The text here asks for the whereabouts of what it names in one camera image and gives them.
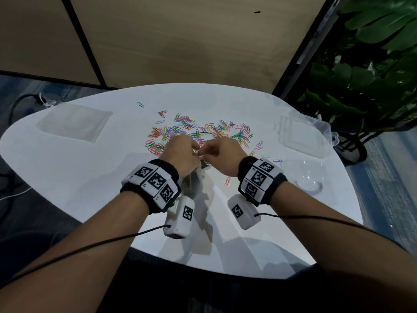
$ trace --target clear plastic container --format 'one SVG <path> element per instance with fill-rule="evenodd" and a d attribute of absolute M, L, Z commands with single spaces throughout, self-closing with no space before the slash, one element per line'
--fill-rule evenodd
<path fill-rule="evenodd" d="M 324 158 L 339 143 L 330 124 L 310 116 L 281 116 L 279 142 L 286 147 L 317 158 Z"/>

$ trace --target floor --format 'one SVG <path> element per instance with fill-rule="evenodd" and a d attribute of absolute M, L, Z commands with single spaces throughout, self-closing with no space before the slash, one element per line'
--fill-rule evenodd
<path fill-rule="evenodd" d="M 8 127 L 11 105 L 23 94 L 53 93 L 63 101 L 70 101 L 104 91 L 0 75 L 0 135 Z M 17 120 L 43 108 L 36 105 L 34 99 L 28 98 L 18 105 L 13 118 Z M 417 171 L 417 128 L 407 132 L 384 133 L 368 142 L 366 147 L 368 159 L 347 167 L 364 222 L 417 256 L 417 181 L 411 173 Z M 10 168 L 0 158 L 0 174 L 9 172 Z M 17 176 L 15 183 L 21 182 Z M 7 179 L 0 178 L 0 189 L 6 185 Z M 23 183 L 13 193 L 27 188 Z M 0 198 L 5 195 L 2 190 L 0 193 Z M 0 239 L 27 230 L 70 233 L 80 224 L 33 190 L 15 197 L 13 207 L 10 207 L 9 200 L 0 201 L 0 219 L 3 213 L 7 213 L 0 224 Z M 191 299 L 189 305 L 196 308 L 204 306 L 195 299 Z M 207 307 L 197 311 L 220 312 L 213 308 L 207 310 Z"/>

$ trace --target black wall trim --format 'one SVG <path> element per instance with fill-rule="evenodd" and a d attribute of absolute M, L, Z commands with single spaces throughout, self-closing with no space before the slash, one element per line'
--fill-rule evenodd
<path fill-rule="evenodd" d="M 77 32 L 78 38 L 80 39 L 81 44 L 84 47 L 88 60 L 90 60 L 91 67 L 96 73 L 99 83 L 101 84 L 103 89 L 107 89 L 107 85 L 106 85 L 106 82 L 104 81 L 103 75 L 101 74 L 100 67 L 98 66 L 98 63 L 96 61 L 96 58 L 94 57 L 93 51 L 91 50 L 90 44 L 88 43 L 86 35 L 84 34 L 83 28 L 81 27 L 81 23 L 78 20 L 76 11 L 74 10 L 71 0 L 61 0 L 61 1 L 64 4 L 65 9 L 67 10 L 68 16 L 70 17 L 71 22 Z"/>
<path fill-rule="evenodd" d="M 291 59 L 290 63 L 288 64 L 287 68 L 285 69 L 282 77 L 279 79 L 278 83 L 275 86 L 274 91 L 272 94 L 276 97 L 280 97 L 282 92 L 284 91 L 286 85 L 289 83 L 290 78 L 293 76 L 294 71 L 297 69 L 297 61 L 304 52 L 305 48 L 307 47 L 310 40 L 313 38 L 314 33 L 317 31 L 321 21 L 324 19 L 327 11 L 331 8 L 332 4 L 336 0 L 326 0 L 321 7 L 321 10 L 317 14 L 313 24 L 310 26 L 309 31 L 307 32 L 306 36 L 304 37 L 303 41 L 301 42 L 300 46 L 298 47 L 297 51 L 295 52 L 293 58 Z"/>
<path fill-rule="evenodd" d="M 65 79 L 58 79 L 58 78 L 50 78 L 50 77 L 42 77 L 37 75 L 29 75 L 26 73 L 15 73 L 13 71 L 5 71 L 0 70 L 0 75 L 8 75 L 12 77 L 19 77 L 19 78 L 28 78 L 28 79 L 34 79 L 34 80 L 40 80 L 40 81 L 48 81 L 52 83 L 61 83 L 66 85 L 78 85 L 80 87 L 88 87 L 88 88 L 95 88 L 95 89 L 106 89 L 106 90 L 117 90 L 119 88 L 112 88 L 112 87 L 103 87 L 102 85 L 95 85 L 91 83 L 83 83 L 83 82 L 77 82 L 77 81 L 70 81 Z"/>

